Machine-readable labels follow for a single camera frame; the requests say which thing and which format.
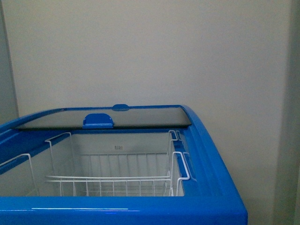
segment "blue handle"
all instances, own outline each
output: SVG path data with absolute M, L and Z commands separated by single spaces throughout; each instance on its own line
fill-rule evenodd
M 113 128 L 112 118 L 105 113 L 91 113 L 83 120 L 83 129 Z

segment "blue freezer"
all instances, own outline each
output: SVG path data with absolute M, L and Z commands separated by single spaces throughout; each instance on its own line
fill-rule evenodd
M 185 105 L 61 108 L 0 126 L 0 224 L 247 222 Z

